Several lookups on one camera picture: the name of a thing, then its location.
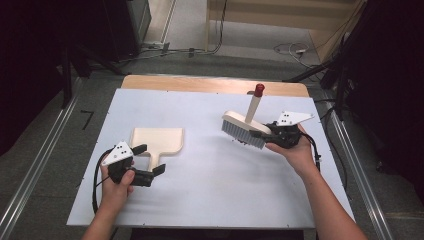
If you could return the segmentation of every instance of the white board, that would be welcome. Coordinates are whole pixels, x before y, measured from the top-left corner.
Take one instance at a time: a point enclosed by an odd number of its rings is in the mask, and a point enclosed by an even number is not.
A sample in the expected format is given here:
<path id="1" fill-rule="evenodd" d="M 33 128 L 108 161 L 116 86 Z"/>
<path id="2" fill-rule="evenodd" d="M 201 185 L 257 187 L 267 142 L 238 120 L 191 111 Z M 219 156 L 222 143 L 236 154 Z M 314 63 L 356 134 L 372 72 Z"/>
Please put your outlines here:
<path id="1" fill-rule="evenodd" d="M 184 146 L 163 156 L 164 174 L 136 187 L 116 224 L 129 227 L 313 228 L 301 179 L 280 155 L 245 146 L 221 131 L 226 110 L 247 111 L 251 96 L 118 89 L 87 166 L 68 225 L 89 225 L 95 163 L 134 128 L 184 128 Z M 311 98 L 264 96 L 255 120 L 271 123 L 282 111 L 312 113 L 302 123 L 322 155 L 321 172 L 349 215 L 352 210 Z M 148 157 L 135 157 L 147 169 Z"/>

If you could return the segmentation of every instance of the red handle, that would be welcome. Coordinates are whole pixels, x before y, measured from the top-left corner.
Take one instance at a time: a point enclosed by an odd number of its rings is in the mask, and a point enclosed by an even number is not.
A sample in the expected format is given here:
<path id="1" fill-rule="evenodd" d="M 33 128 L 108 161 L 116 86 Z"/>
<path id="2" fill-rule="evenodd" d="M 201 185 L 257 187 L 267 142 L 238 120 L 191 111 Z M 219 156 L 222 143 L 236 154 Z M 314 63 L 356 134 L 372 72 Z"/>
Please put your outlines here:
<path id="1" fill-rule="evenodd" d="M 256 84 L 255 93 L 253 95 L 255 95 L 255 97 L 262 97 L 264 89 L 265 86 L 262 83 Z"/>

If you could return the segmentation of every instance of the black curtain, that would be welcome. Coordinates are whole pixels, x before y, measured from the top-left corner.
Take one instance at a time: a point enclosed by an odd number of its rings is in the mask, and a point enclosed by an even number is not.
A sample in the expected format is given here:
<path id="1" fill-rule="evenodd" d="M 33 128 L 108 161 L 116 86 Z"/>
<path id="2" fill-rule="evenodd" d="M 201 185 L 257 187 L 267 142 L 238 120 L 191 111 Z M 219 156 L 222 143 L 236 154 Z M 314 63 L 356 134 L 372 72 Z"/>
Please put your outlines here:
<path id="1" fill-rule="evenodd" d="M 0 3 L 0 155 L 62 89 L 58 22 L 45 3 Z"/>
<path id="2" fill-rule="evenodd" d="M 424 202 L 424 7 L 378 4 L 348 56 L 347 103 L 375 136 L 382 162 L 414 184 Z"/>

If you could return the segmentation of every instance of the scrub brush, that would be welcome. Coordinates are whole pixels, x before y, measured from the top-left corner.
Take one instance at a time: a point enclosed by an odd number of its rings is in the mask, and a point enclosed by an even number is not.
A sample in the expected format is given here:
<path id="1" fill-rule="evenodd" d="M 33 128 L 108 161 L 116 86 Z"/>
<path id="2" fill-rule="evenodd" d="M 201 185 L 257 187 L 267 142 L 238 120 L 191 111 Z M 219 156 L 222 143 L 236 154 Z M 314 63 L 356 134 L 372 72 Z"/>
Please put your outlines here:
<path id="1" fill-rule="evenodd" d="M 271 130 L 265 125 L 253 120 L 256 109 L 258 108 L 259 102 L 265 86 L 263 84 L 257 84 L 255 93 L 250 101 L 247 115 L 243 116 L 234 111 L 226 111 L 222 116 L 224 119 L 222 123 L 222 131 L 228 135 L 236 138 L 238 141 L 255 146 L 262 149 L 265 145 L 265 141 L 261 138 L 252 137 L 249 131 L 259 131 L 265 134 L 272 134 Z"/>

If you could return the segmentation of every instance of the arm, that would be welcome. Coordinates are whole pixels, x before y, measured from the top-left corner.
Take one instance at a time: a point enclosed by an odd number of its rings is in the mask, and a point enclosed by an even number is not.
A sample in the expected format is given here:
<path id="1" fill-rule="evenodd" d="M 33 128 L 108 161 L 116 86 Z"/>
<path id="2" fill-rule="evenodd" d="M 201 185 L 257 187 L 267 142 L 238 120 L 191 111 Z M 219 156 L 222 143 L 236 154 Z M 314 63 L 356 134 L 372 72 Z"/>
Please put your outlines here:
<path id="1" fill-rule="evenodd" d="M 305 137 L 291 149 L 283 149 L 273 143 L 267 143 L 265 146 L 283 155 L 301 177 L 321 239 L 367 239 L 316 168 L 312 159 L 311 144 Z"/>
<path id="2" fill-rule="evenodd" d="M 104 179 L 108 176 L 107 167 L 100 168 Z M 125 205 L 128 195 L 134 190 L 133 186 L 130 186 L 134 175 L 134 171 L 129 170 L 122 177 L 120 184 L 115 184 L 110 178 L 102 183 L 102 201 L 82 239 L 109 239 L 116 217 Z"/>

